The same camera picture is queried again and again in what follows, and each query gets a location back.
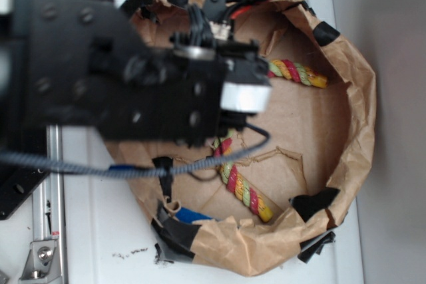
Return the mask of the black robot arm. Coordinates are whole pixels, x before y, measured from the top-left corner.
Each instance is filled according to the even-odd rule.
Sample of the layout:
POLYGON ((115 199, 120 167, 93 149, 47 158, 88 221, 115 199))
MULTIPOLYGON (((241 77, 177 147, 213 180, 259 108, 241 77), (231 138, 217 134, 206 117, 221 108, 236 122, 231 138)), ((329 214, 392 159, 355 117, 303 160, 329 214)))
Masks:
POLYGON ((219 39, 224 0, 187 5, 169 48, 144 43, 112 0, 12 0, 1 16, 1 219, 48 173, 140 178, 156 170, 80 168, 47 158, 50 125, 93 127, 112 141, 202 146, 265 111, 272 91, 255 42, 219 39))

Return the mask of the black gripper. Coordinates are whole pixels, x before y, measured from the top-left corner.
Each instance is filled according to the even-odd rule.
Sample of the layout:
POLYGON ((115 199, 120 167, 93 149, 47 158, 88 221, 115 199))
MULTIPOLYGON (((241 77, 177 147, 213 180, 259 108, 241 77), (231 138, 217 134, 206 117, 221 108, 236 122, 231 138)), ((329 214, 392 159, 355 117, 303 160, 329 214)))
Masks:
POLYGON ((155 49, 121 55, 95 47, 89 71, 105 104, 97 124, 107 140, 201 146, 265 111, 272 90, 256 45, 155 49))

